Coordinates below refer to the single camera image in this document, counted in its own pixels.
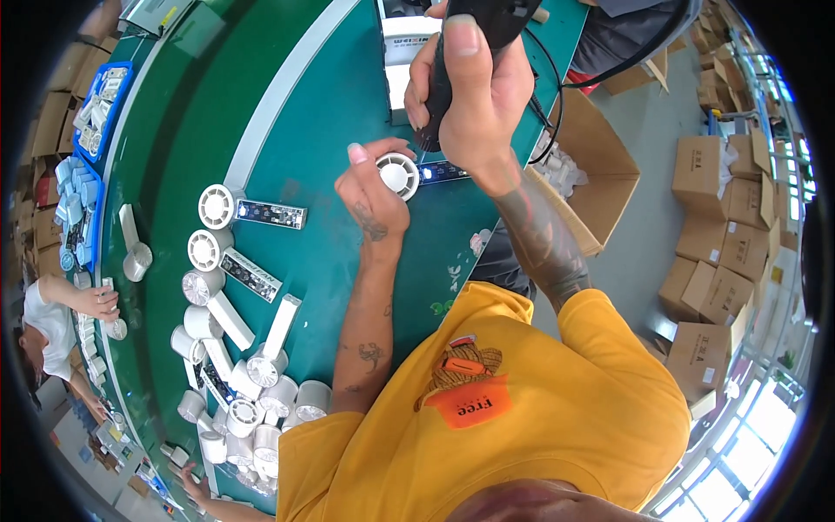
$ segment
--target concrete floor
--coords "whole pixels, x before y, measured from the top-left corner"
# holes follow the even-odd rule
[[[590,96],[640,168],[638,186],[605,250],[587,260],[591,281],[644,336],[655,331],[671,338],[674,331],[660,312],[657,293],[676,257],[684,220],[670,188],[676,144],[680,136],[698,135],[704,119],[696,100],[698,55],[688,44],[669,57],[669,94],[652,83],[617,96],[597,88]],[[534,326],[559,337],[556,316],[542,292],[535,302]]]

